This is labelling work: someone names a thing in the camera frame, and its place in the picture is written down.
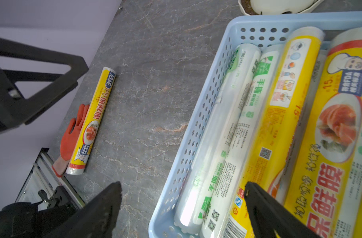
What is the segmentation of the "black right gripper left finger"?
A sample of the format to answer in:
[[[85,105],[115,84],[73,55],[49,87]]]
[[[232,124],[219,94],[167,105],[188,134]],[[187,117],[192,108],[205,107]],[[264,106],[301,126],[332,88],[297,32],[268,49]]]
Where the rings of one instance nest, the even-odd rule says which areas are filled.
[[[107,186],[45,238],[111,238],[122,203],[119,181]]]

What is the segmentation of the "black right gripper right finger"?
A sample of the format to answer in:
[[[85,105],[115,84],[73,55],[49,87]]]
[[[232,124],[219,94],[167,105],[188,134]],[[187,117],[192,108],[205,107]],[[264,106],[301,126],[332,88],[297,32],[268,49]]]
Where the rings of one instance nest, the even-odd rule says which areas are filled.
[[[254,182],[247,182],[244,198],[257,238],[317,238],[318,235],[289,213]]]

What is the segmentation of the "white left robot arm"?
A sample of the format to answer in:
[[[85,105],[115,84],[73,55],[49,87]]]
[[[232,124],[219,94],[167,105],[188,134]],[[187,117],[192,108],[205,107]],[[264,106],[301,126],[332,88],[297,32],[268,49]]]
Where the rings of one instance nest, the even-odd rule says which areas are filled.
[[[87,71],[81,56],[0,38],[0,134],[31,124]]]

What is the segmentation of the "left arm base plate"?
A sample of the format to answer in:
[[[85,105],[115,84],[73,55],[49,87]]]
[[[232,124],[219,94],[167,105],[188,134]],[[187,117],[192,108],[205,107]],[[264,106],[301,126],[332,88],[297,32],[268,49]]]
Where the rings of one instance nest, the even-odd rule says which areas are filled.
[[[64,206],[68,203],[76,210],[82,209],[85,206],[84,201],[76,192],[63,185],[57,186],[51,196],[43,189],[38,191],[38,195],[42,199],[41,203],[47,204],[47,209]]]

